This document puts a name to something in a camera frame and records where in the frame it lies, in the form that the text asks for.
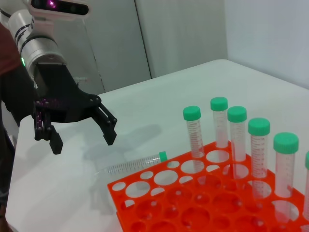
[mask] person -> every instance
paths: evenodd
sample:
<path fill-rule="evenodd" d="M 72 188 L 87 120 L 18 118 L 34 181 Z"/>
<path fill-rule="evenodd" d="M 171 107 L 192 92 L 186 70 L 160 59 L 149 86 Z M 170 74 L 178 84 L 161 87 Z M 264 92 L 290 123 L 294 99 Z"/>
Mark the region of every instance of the person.
<path fill-rule="evenodd" d="M 34 83 L 21 61 L 15 42 L 8 29 L 0 23 L 0 103 L 5 103 L 19 126 L 24 117 L 32 114 L 35 97 Z M 0 107 L 0 220 L 4 220 L 14 161 L 5 133 Z M 2 223 L 0 221 L 0 232 L 8 231 L 3 229 Z"/>

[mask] centrifuge tube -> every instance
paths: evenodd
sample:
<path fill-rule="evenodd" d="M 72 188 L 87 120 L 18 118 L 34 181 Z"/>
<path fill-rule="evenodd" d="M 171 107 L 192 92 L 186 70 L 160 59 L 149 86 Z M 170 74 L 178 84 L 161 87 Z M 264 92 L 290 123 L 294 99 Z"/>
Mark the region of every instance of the centrifuge tube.
<path fill-rule="evenodd" d="M 303 216 L 307 221 L 309 221 L 309 152 L 307 152 L 306 154 L 305 167 L 307 169 L 307 180 Z"/>
<path fill-rule="evenodd" d="M 265 118 L 253 118 L 249 121 L 248 132 L 251 135 L 252 176 L 267 176 L 267 144 L 270 133 L 270 122 Z M 253 197 L 262 199 L 267 196 L 267 186 L 263 181 L 253 181 Z"/>
<path fill-rule="evenodd" d="M 276 184 L 275 194 L 289 198 L 293 193 L 294 160 L 298 151 L 298 137 L 293 133 L 279 133 L 274 138 L 276 151 Z M 286 223 L 290 219 L 291 204 L 287 201 L 277 201 L 275 204 L 278 222 Z"/>
<path fill-rule="evenodd" d="M 204 156 L 204 146 L 199 121 L 201 118 L 200 108 L 197 106 L 186 107 L 183 110 L 183 118 L 187 121 L 192 157 L 201 158 Z M 194 168 L 196 172 L 200 172 L 203 170 L 204 164 L 200 161 L 195 161 Z"/>
<path fill-rule="evenodd" d="M 228 144 L 227 138 L 227 99 L 217 97 L 211 99 L 211 110 L 213 111 L 213 123 L 216 134 L 216 146 L 225 148 Z"/>
<path fill-rule="evenodd" d="M 246 160 L 246 134 L 245 122 L 247 110 L 242 106 L 234 106 L 228 109 L 227 119 L 230 122 L 232 158 L 233 161 Z"/>
<path fill-rule="evenodd" d="M 132 160 L 126 163 L 120 163 L 117 165 L 106 167 L 103 169 L 103 172 L 108 173 L 110 175 L 135 173 L 167 160 L 168 158 L 166 152 L 162 151 L 157 155 L 148 156 L 145 158 Z"/>

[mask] green cap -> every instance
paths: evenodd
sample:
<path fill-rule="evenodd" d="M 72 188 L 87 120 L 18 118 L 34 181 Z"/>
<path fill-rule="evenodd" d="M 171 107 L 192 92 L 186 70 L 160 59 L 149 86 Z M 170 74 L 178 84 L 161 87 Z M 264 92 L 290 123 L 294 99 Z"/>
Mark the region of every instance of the green cap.
<path fill-rule="evenodd" d="M 183 118 L 186 121 L 195 121 L 201 118 L 201 110 L 197 106 L 188 106 L 183 110 Z"/>
<path fill-rule="evenodd" d="M 165 151 L 159 152 L 159 156 L 160 156 L 160 161 L 161 161 L 161 162 L 165 162 L 165 161 L 168 160 L 168 156 L 167 156 L 167 154 L 166 154 Z"/>
<path fill-rule="evenodd" d="M 249 121 L 248 132 L 253 136 L 265 136 L 270 133 L 270 122 L 266 118 L 253 118 Z"/>
<path fill-rule="evenodd" d="M 283 132 L 276 134 L 274 149 L 282 154 L 293 154 L 298 151 L 298 137 L 296 134 Z"/>
<path fill-rule="evenodd" d="M 211 110 L 224 111 L 227 109 L 227 99 L 224 97 L 217 97 L 211 99 Z"/>
<path fill-rule="evenodd" d="M 307 154 L 306 154 L 305 167 L 309 170 L 309 152 L 307 152 Z"/>
<path fill-rule="evenodd" d="M 244 122 L 247 119 L 247 110 L 242 106 L 233 106 L 227 111 L 227 119 L 230 122 Z"/>

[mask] white table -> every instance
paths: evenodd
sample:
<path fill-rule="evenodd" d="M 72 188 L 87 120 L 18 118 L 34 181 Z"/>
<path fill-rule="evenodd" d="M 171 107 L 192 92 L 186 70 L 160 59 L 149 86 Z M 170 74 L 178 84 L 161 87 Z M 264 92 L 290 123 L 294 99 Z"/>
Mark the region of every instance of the white table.
<path fill-rule="evenodd" d="M 271 122 L 268 167 L 275 170 L 272 140 L 290 131 L 300 138 L 295 187 L 304 192 L 304 156 L 309 150 L 309 91 L 227 60 L 216 60 L 101 95 L 118 118 L 118 137 L 107 146 L 93 120 L 56 124 L 61 155 L 35 141 L 31 117 L 21 122 L 6 218 L 18 232 L 120 232 L 107 180 L 95 175 L 107 165 L 165 150 L 189 150 L 182 110 L 202 111 L 204 143 L 214 140 L 210 99 L 225 96 L 242 105 L 248 119 Z M 247 151 L 250 149 L 247 134 Z"/>

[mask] brown shirt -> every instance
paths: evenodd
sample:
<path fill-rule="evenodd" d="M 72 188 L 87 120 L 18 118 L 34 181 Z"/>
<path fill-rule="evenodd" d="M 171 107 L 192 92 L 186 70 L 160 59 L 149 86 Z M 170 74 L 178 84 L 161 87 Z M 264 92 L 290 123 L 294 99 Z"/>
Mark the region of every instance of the brown shirt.
<path fill-rule="evenodd" d="M 11 33 L 0 23 L 0 76 L 21 65 L 21 57 Z"/>

